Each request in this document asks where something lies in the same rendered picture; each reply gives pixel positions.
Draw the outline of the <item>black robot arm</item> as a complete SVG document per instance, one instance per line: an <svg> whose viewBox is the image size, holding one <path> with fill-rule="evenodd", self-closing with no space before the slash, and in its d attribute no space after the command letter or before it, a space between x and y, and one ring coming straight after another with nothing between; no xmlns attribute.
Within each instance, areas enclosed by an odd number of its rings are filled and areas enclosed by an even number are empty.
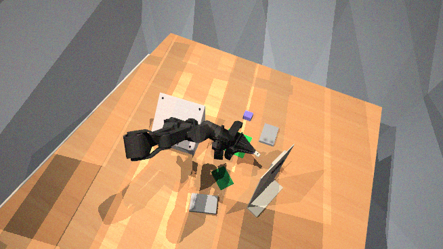
<svg viewBox="0 0 443 249"><path fill-rule="evenodd" d="M188 120L180 120L170 117L164 120L163 128L156 131L142 129L137 131L129 131L123 136L126 158L131 161L139 161L153 158L161 150L171 149L171 146L188 140L195 143L201 143L206 139L211 139L217 124L209 120L198 124L194 118ZM149 132L149 133L147 133ZM215 142L212 143L214 150L214 159L223 160L225 138L213 137ZM150 153L153 146L159 145L157 149Z"/></svg>

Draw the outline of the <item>purple cube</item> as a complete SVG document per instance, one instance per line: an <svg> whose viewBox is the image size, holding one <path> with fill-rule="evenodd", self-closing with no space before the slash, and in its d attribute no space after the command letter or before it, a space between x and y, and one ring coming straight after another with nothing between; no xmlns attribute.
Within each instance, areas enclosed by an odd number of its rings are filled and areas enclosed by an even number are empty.
<svg viewBox="0 0 443 249"><path fill-rule="evenodd" d="M245 110L245 113L243 115L243 119L251 121L252 117L253 117L253 113Z"/></svg>

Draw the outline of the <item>beige panel with socket ports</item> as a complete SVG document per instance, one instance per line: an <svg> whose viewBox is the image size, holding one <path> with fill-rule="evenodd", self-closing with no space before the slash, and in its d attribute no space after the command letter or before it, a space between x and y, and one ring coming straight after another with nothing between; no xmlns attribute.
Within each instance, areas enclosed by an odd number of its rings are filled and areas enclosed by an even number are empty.
<svg viewBox="0 0 443 249"><path fill-rule="evenodd" d="M282 190L283 187L277 183L274 178L285 162L293 146L294 144L287 151L284 150L279 157L277 157L277 159L271 163L268 171L260 178L259 183L257 184L257 187L255 188L255 191L247 206L247 209L256 218Z"/></svg>

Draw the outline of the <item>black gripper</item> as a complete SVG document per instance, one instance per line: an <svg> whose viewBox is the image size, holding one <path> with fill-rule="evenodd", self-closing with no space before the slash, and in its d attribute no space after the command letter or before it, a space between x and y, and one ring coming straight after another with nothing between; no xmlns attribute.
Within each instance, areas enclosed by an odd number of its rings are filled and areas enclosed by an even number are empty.
<svg viewBox="0 0 443 249"><path fill-rule="evenodd" d="M213 137L222 137L227 139L226 143L224 143L224 148L226 149L224 156L228 160L230 160L233 154L237 152L247 154L255 153L255 148L249 143L247 138L243 135L243 132L238 132L239 129L242 128L242 124L243 122L237 120L234 121L234 123L230 127L230 130L225 129L224 125L222 125L217 126L217 128L213 132L211 140L213 140Z"/></svg>

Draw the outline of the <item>green flat square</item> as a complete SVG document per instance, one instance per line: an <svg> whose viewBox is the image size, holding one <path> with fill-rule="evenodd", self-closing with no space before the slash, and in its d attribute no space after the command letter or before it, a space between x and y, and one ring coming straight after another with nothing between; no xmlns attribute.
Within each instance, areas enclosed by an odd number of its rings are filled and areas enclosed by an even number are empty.
<svg viewBox="0 0 443 249"><path fill-rule="evenodd" d="M247 138L247 140L249 141L249 143L251 142L251 140L252 140L252 137L249 137L249 136L247 136L247 135L244 135L246 138ZM242 153L242 152L237 152L237 153L235 153L234 155L236 155L236 156L238 156L238 157L241 157L241 158L243 158L244 157L244 155L245 155L245 153Z"/></svg>

